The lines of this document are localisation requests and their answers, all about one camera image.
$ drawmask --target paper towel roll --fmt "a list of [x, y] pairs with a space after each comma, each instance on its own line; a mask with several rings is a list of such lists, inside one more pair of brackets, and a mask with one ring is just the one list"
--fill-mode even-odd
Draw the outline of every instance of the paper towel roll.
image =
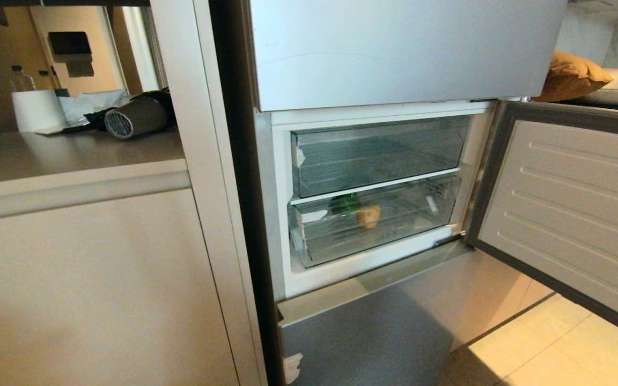
[[54, 90], [22, 91], [11, 95], [20, 132], [63, 129], [67, 126]]

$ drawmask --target tiled floor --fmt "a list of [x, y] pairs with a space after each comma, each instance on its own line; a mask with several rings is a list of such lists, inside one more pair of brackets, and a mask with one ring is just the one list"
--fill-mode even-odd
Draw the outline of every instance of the tiled floor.
[[618, 328], [559, 295], [454, 351], [440, 386], [618, 386]]

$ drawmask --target plastic bottle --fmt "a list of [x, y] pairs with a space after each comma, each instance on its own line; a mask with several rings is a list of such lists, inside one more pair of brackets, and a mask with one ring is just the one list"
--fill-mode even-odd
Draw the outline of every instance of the plastic bottle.
[[13, 92], [20, 91], [35, 91], [35, 80], [32, 76], [23, 71], [23, 66], [15, 65], [11, 66], [13, 70], [13, 76], [11, 77], [11, 88]]

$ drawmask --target refrigerator door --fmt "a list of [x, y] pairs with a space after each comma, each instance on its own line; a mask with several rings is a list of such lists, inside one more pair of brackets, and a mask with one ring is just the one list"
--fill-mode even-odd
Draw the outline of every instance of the refrigerator door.
[[522, 277], [455, 241], [282, 301], [286, 381], [301, 357], [292, 386], [436, 386], [452, 348], [517, 312]]
[[510, 102], [466, 241], [618, 325], [618, 110]]
[[567, 0], [250, 0], [263, 112], [539, 95]]

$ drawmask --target orange pillow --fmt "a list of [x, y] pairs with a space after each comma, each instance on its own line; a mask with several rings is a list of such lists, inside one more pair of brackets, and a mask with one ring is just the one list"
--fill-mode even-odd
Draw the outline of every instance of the orange pillow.
[[555, 51], [547, 71], [547, 78], [540, 96], [532, 98], [539, 102], [556, 102], [580, 98], [600, 90], [614, 78], [593, 62]]

